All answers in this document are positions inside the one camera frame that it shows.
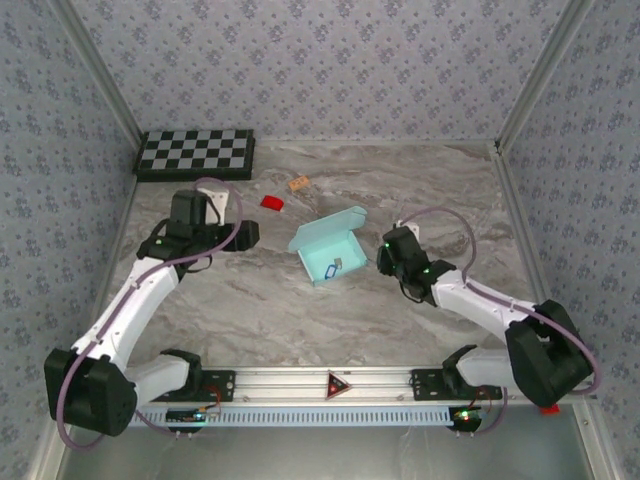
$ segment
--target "black mounting bracket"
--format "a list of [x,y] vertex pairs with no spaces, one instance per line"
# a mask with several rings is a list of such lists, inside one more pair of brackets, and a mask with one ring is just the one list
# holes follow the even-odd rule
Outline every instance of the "black mounting bracket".
[[236,372],[233,370],[202,370],[201,383],[190,395],[180,391],[168,392],[153,400],[154,402],[215,403],[220,395],[220,403],[233,402],[236,389]]
[[[442,368],[421,368],[411,370],[409,384],[413,387],[413,399],[416,402],[439,401],[473,401],[478,393],[478,387],[466,383],[456,391],[451,389],[445,381]],[[502,399],[500,387],[485,386],[484,389],[491,400]]]

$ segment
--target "box lid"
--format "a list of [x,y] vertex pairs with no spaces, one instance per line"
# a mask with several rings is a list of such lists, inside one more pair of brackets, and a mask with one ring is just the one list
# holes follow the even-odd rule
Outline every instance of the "box lid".
[[364,225],[367,211],[362,207],[351,207],[328,217],[298,227],[298,232],[289,242],[289,251],[296,252],[322,238],[345,230],[355,230]]

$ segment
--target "chessboard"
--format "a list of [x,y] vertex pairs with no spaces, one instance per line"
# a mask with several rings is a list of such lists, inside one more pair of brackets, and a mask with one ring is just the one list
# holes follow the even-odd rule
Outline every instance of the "chessboard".
[[253,130],[149,132],[143,136],[134,173],[139,182],[179,182],[201,177],[249,180]]

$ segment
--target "red block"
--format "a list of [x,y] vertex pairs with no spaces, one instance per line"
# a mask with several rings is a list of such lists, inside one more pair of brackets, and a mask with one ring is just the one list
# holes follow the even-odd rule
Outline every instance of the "red block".
[[284,202],[280,200],[278,197],[265,195],[264,198],[262,199],[262,202],[260,202],[260,205],[265,208],[270,208],[271,210],[275,210],[276,212],[279,212],[280,210],[282,210],[282,207],[284,207]]
[[549,408],[540,408],[540,413],[542,413],[543,415],[555,415],[556,413],[560,413],[560,407],[556,403]]

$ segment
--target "marble surface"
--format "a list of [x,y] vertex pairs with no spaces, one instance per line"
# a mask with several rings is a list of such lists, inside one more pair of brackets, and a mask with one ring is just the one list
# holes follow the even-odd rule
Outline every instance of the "marble surface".
[[[287,182],[302,174],[311,186],[290,192]],[[428,145],[258,146],[254,179],[234,185],[242,194],[245,218],[260,224],[260,242],[247,252],[219,254],[210,269],[187,275],[149,322],[131,365],[169,347],[200,354],[204,365],[273,366],[433,365],[468,343],[499,346],[466,319],[411,303],[394,279],[377,273],[381,236],[394,220],[423,206],[445,205],[470,221],[479,242],[472,277],[531,298],[493,165],[481,151]],[[112,297],[140,242],[168,216],[173,193],[189,186],[138,185]],[[267,194],[284,200],[281,212],[259,206]],[[369,264],[313,287],[287,245],[300,225],[354,205],[368,211],[355,234]],[[419,223],[431,258],[464,265],[470,248],[457,219],[437,214]]]

